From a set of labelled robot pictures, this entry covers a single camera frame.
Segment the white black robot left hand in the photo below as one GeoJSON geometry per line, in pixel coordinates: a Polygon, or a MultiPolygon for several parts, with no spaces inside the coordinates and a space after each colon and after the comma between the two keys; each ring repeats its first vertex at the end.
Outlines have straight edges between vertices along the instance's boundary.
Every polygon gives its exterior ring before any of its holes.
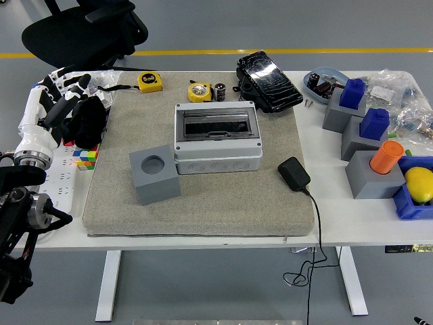
{"type": "Polygon", "coordinates": [[[16,153],[33,151],[52,158],[53,151],[60,144],[53,130],[85,97],[90,80],[90,74],[75,73],[71,66],[67,66],[54,70],[35,83],[18,125],[22,140],[16,153]]]}

